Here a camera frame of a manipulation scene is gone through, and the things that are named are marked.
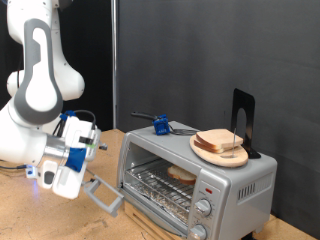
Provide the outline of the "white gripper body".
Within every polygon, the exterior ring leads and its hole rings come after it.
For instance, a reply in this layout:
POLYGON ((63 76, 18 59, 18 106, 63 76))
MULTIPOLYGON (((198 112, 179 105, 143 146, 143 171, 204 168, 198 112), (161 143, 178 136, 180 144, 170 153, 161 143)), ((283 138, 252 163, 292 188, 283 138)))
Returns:
POLYGON ((87 164, 96 156, 100 135, 101 130, 93 122, 76 116, 67 119, 62 134, 67 158, 57 169, 52 186, 55 194, 68 199, 78 197, 87 164))

